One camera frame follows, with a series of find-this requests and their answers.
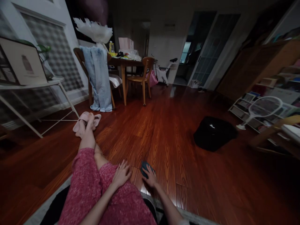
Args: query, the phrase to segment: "hand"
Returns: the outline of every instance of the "hand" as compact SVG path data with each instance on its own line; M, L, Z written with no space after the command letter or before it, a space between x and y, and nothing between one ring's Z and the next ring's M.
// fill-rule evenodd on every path
M142 179L150 186L154 187L155 184L157 184L157 179L156 179L156 173L153 172L150 168L150 166L147 165L147 170L143 168L143 171L148 175L148 179L145 178L144 176Z
M129 167L130 166L127 165L127 161L125 162L125 160L123 160L121 165L119 164L115 175L112 179L112 185L115 185L117 189L123 186L126 183L126 181L130 178L132 172L129 171L129 173L127 174Z

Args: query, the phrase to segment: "black bucket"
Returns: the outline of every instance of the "black bucket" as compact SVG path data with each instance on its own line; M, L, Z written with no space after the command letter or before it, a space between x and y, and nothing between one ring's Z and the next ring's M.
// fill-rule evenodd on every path
M194 133L194 141L200 148L214 152L237 136L238 131L231 123L214 117L204 117Z

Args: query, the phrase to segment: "slipper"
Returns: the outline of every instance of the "slipper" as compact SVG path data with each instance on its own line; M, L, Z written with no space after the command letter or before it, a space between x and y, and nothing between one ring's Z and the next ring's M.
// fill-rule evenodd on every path
M101 119L101 115L100 114L97 114L95 115L95 119L94 119L94 126L98 126L99 122L100 122L100 119Z
M81 114L79 119L77 120L75 126L73 127L73 131L76 133L79 130L79 120L84 120L85 122L88 122L88 112L84 112Z

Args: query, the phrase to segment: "finger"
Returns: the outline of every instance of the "finger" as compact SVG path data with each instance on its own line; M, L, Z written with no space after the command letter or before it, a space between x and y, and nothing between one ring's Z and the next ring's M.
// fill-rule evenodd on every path
M120 165L120 168L122 168L123 164L124 164L125 160L123 159L121 165Z
M128 171L129 167L130 167L130 165L127 165L127 166L125 167L125 171L126 171L126 172Z
M124 162L124 164L123 164L123 166L121 168L124 169L126 167L126 165L127 165L127 161Z
M126 178L129 179L131 177L132 171L129 171L129 173L127 174Z
M147 170L145 170L144 168L142 168L143 169L143 171L146 173L146 174L150 174Z
M150 168L150 166L147 165L147 169L148 169L149 173L152 173L152 174L153 174L153 171L152 171L152 169Z

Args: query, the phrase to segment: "electric fly swatter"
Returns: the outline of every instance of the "electric fly swatter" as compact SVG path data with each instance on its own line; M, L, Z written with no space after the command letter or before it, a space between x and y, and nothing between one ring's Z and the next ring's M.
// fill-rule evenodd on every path
M273 96L261 97L253 102L249 107L249 118L242 124L237 125L237 128L241 130L246 130L245 125L250 122L255 117L268 117L276 113L283 103L281 99Z

